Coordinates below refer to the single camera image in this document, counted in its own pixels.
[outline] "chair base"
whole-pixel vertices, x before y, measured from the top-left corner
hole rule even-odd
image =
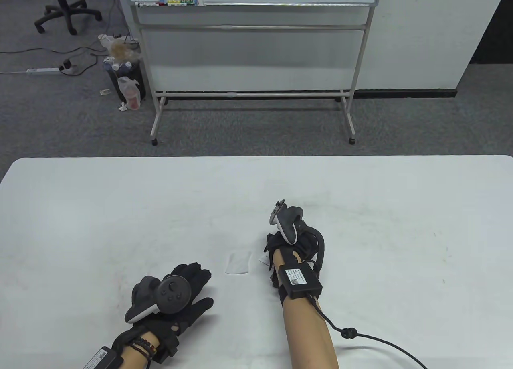
[[[44,23],[58,17],[64,17],[64,20],[66,20],[66,26],[71,35],[77,34],[77,30],[75,30],[75,28],[73,28],[73,24],[71,24],[71,15],[94,15],[97,21],[101,21],[101,12],[89,9],[85,0],[79,0],[78,2],[74,2],[70,5],[68,5],[66,0],[57,1],[59,2],[59,6],[45,6],[44,17],[34,23],[39,33],[44,33],[44,28],[42,27]]]

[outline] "velcro strap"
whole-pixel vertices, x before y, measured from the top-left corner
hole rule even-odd
[[[288,294],[287,294],[287,290],[285,288],[285,286],[281,285],[279,288],[278,288],[278,294],[280,295],[280,301],[282,303],[282,306],[283,306],[283,301],[285,300],[285,298],[287,298]]]
[[[160,341],[160,345],[157,348],[157,353],[153,357],[153,360],[161,364],[167,356],[174,356],[178,351],[179,342],[176,333],[171,330],[171,325],[159,320],[147,321],[143,319],[141,322],[143,322],[144,327],[155,334]]]
[[[121,355],[121,353],[123,353],[123,349],[126,345],[128,345],[130,341],[132,341],[134,338],[142,336],[146,332],[148,332],[148,329],[146,329],[144,326],[132,327],[132,329],[129,329],[116,337],[112,343],[112,350]]]
[[[281,247],[280,253],[286,265],[293,265],[297,263],[297,258],[294,256],[294,248],[292,246]]]

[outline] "plastic bag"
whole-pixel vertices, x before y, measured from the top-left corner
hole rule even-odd
[[[139,92],[138,81],[123,76],[117,80],[119,90],[127,100],[127,108],[129,110],[139,110],[141,106],[141,92]]]
[[[103,47],[107,48],[116,63],[121,64],[126,61],[136,63],[139,61],[139,52],[130,49],[130,47],[125,44],[126,37],[115,38],[113,36],[99,35],[98,40]]]

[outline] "whiteboard stand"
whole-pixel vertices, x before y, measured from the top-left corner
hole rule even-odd
[[[162,118],[163,111],[166,107],[167,98],[183,98],[183,97],[226,97],[226,98],[236,98],[236,97],[289,97],[289,98],[301,98],[301,97],[325,97],[325,98],[335,98],[335,100],[341,104],[341,108],[345,113],[345,123],[348,126],[349,131],[349,143],[354,145],[356,143],[356,132],[354,130],[354,125],[352,123],[351,118],[351,109],[353,106],[354,99],[354,91],[357,86],[358,76],[360,75],[360,69],[362,66],[363,56],[365,53],[365,47],[367,45],[367,40],[369,37],[370,26],[372,24],[372,17],[374,16],[374,10],[378,5],[379,0],[374,0],[374,2],[364,3],[364,2],[350,2],[350,3],[308,3],[308,4],[273,4],[273,3],[219,3],[219,2],[205,2],[206,6],[359,6],[368,8],[367,21],[362,25],[347,25],[347,24],[334,24],[334,25],[192,25],[192,24],[142,24],[139,20],[139,15],[137,13],[137,9],[139,8],[135,2],[133,2],[130,6],[132,11],[132,17],[135,23],[136,28],[139,30],[139,43],[141,45],[141,52],[143,55],[146,72],[148,75],[149,87],[151,91],[151,97],[153,99],[153,104],[155,106],[156,115],[155,120],[153,122],[153,127],[151,129],[151,143],[156,146],[158,144],[157,134],[159,131],[159,124]],[[148,38],[148,32],[151,30],[223,30],[223,31],[233,31],[236,33],[237,31],[258,31],[258,30],[318,30],[318,31],[332,31],[334,33],[346,31],[346,30],[361,30],[363,31],[362,42],[360,45],[360,51],[358,53],[358,58],[356,62],[356,66],[354,68],[354,74],[351,83],[351,89],[349,92],[344,90],[340,90],[339,92],[210,92],[205,90],[204,92],[172,92],[168,90],[160,90],[156,89],[154,86],[154,78],[151,74],[152,72],[152,63],[149,61],[149,52],[146,46],[145,41]]]

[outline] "floor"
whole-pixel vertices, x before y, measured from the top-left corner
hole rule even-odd
[[[112,0],[87,0],[104,21],[75,16],[78,36],[54,20],[46,34],[33,22],[39,4],[55,0],[0,0],[0,51],[31,47],[70,50],[90,45],[107,29],[126,33]],[[58,66],[70,55],[45,51],[0,54],[0,71]],[[72,61],[93,63],[88,54]],[[149,142],[147,103],[120,112],[100,65],[69,78],[0,75],[0,179],[30,156],[304,156],[365,154],[513,155],[513,65],[469,66],[454,99],[373,99],[355,102],[356,146],[347,142],[337,105],[311,101],[184,101],[162,121],[159,145]]]

